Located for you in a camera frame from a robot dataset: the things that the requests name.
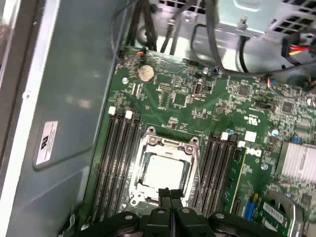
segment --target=sticker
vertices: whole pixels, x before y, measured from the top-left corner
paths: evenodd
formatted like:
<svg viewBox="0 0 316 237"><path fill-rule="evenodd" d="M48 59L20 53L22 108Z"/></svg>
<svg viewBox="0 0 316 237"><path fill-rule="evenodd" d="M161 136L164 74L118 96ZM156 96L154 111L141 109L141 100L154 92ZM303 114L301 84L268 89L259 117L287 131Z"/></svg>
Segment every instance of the sticker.
<svg viewBox="0 0 316 237"><path fill-rule="evenodd" d="M275 210L266 202L263 204L263 209L283 225L284 217L282 216L281 213L279 213L277 210Z"/></svg>
<svg viewBox="0 0 316 237"><path fill-rule="evenodd" d="M256 132L246 131L245 140L248 142L255 142L257 137Z"/></svg>
<svg viewBox="0 0 316 237"><path fill-rule="evenodd" d="M277 232L277 229L271 225L267 220L265 220L265 227L267 227L268 229Z"/></svg>
<svg viewBox="0 0 316 237"><path fill-rule="evenodd" d="M41 136L39 154L36 165L42 164L50 160L51 151L53 149L58 121L46 122L43 134Z"/></svg>
<svg viewBox="0 0 316 237"><path fill-rule="evenodd" d="M261 150L255 150L255 149L249 148L249 147L246 147L246 148L247 148L247 150L246 150L247 154L251 154L252 156L261 157L261 153L262 153Z"/></svg>

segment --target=chipset heatsink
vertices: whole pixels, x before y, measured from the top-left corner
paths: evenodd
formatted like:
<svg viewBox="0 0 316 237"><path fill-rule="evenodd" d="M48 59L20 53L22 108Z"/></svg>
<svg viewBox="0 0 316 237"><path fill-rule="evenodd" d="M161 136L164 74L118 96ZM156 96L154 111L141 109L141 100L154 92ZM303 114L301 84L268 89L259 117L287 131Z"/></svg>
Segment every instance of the chipset heatsink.
<svg viewBox="0 0 316 237"><path fill-rule="evenodd" d="M158 205L158 190L169 188L183 191L186 206L197 171L199 139L189 142L164 138L148 127L140 140L136 162L129 186L130 204L139 202Z"/></svg>
<svg viewBox="0 0 316 237"><path fill-rule="evenodd" d="M276 173L289 180L316 183L316 148L284 142Z"/></svg>

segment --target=black cable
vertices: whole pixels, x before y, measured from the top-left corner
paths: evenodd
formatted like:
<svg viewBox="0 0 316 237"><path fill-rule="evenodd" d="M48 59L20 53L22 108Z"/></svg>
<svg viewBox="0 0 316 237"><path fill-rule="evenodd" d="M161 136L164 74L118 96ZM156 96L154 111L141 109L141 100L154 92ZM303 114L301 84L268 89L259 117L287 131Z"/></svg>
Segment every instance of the black cable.
<svg viewBox="0 0 316 237"><path fill-rule="evenodd" d="M216 43L216 39L215 39L215 32L214 31L215 31L216 6L215 6L215 3L213 0L206 0L205 1L205 10L206 10L206 29L207 29L209 47L212 51L212 55L213 55L213 58L214 58L216 64L218 65L220 70L227 75L234 76L234 77L243 77L243 78L246 78L246 77L249 77L249 78L264 77L266 75L291 72L291 71L295 71L295 70L300 69L300 68L304 68L304 67L316 64L316 60L314 60L314 61L311 61L309 63L304 63L302 65L294 66L291 68L280 69L280 70L275 70L275 71L259 72L259 73L242 73L242 72L237 72L237 71L233 71L233 70L228 70L228 69L224 68L224 66L223 66L222 59L221 59L220 54L218 52L217 43Z"/></svg>
<svg viewBox="0 0 316 237"><path fill-rule="evenodd" d="M145 21L145 30L147 35L148 49L157 51L157 33L155 31L154 21L150 11L149 0L142 0L143 16Z"/></svg>
<svg viewBox="0 0 316 237"><path fill-rule="evenodd" d="M166 33L166 37L164 39L164 42L162 44L160 53L164 53L167 45L171 39L171 35L173 32L173 27L176 23L177 18L180 16L180 14L186 10L188 10L192 5L194 5L198 0L188 0L181 8L177 9L177 11L173 14L173 16L171 17L170 22L168 23L168 28L167 28L167 33Z"/></svg>
<svg viewBox="0 0 316 237"><path fill-rule="evenodd" d="M138 28L138 24L139 24L139 19L140 19L140 14L142 11L142 5L141 5L141 1L139 0L135 7L134 7L134 11L133 11L133 15L132 15L132 19L130 21L130 25L129 25L129 30L128 30L128 34L126 37L126 45L131 45L131 46L135 46L135 39L136 39L136 34L137 34L137 28Z"/></svg>
<svg viewBox="0 0 316 237"><path fill-rule="evenodd" d="M248 73L248 68L246 67L246 64L245 64L245 60L243 58L243 51L245 49L245 44L246 42L249 40L250 38L249 37L245 37L245 36L241 36L240 37L240 47L239 47L239 62L240 62L240 66L242 68L242 70L245 72L245 73Z"/></svg>
<svg viewBox="0 0 316 237"><path fill-rule="evenodd" d="M115 56L115 58L117 59L117 61L121 64L123 63L127 63L131 60L133 60L134 58L136 58L138 56L138 52L131 56L130 58L127 58L125 60L122 60L120 59L118 53L117 53L117 50L115 48L115 40L114 40L114 27L115 27L115 22L116 22L116 19L119 15L122 14L122 12L124 12L126 9L130 8L134 3L136 3L138 0L131 0L127 5L125 5L123 8L121 8L120 10L118 10L117 12L114 13L114 15L112 16L112 20L111 20L111 26L110 26L110 34L111 34L111 50Z"/></svg>
<svg viewBox="0 0 316 237"><path fill-rule="evenodd" d="M173 32L173 25L168 24L166 37L165 37L164 42L161 46L160 53L164 53L166 51L169 40L171 39L172 32Z"/></svg>

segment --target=aluminum heatsink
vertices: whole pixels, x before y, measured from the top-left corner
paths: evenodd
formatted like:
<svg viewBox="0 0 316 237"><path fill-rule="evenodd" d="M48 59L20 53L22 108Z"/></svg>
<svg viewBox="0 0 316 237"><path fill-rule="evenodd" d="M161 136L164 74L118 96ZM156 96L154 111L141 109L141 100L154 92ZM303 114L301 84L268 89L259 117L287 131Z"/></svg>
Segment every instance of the aluminum heatsink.
<svg viewBox="0 0 316 237"><path fill-rule="evenodd" d="M276 173L286 179L316 183L316 148L284 142Z"/></svg>

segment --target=mounting screw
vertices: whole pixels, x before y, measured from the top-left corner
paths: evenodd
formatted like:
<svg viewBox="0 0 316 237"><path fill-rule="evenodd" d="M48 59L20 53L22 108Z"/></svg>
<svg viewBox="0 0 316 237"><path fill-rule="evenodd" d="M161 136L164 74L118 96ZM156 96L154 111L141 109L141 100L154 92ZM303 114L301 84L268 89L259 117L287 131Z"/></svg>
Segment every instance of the mounting screw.
<svg viewBox="0 0 316 237"><path fill-rule="evenodd" d="M209 72L209 69L208 69L208 68L203 68L203 69L202 69L202 73L203 73L204 75L207 75L208 72Z"/></svg>
<svg viewBox="0 0 316 237"><path fill-rule="evenodd" d="M190 212L190 210L189 210L189 209L187 209L187 208L183 208L183 209L182 209L182 212L183 212L183 213L189 213L189 212Z"/></svg>
<svg viewBox="0 0 316 237"><path fill-rule="evenodd" d="M262 170L268 170L268 168L269 168L269 166L267 164L265 164L265 163L261 164L261 169Z"/></svg>
<svg viewBox="0 0 316 237"><path fill-rule="evenodd" d="M192 153L193 153L193 148L190 147L190 146L187 146L187 147L186 147L186 153L192 154Z"/></svg>
<svg viewBox="0 0 316 237"><path fill-rule="evenodd" d="M156 143L157 143L156 137L151 137L151 138L149 138L149 144L150 144L150 145L155 145Z"/></svg>
<svg viewBox="0 0 316 237"><path fill-rule="evenodd" d="M217 213L215 215L215 217L218 218L218 219L224 219L225 218L225 216L222 213Z"/></svg>
<svg viewBox="0 0 316 237"><path fill-rule="evenodd" d="M123 79L122 79L122 83L123 83L123 84L127 84L127 83L128 83L128 78L123 78Z"/></svg>
<svg viewBox="0 0 316 237"><path fill-rule="evenodd" d="M186 16L184 17L184 21L185 21L185 22L190 22L190 19L191 19L191 16L190 16L190 15L186 15Z"/></svg>
<svg viewBox="0 0 316 237"><path fill-rule="evenodd" d="M156 4L150 4L150 12L156 13L158 11L158 7Z"/></svg>
<svg viewBox="0 0 316 237"><path fill-rule="evenodd" d="M170 18L170 19L168 20L168 25L174 26L175 24L176 24L176 20L175 20L175 19Z"/></svg>

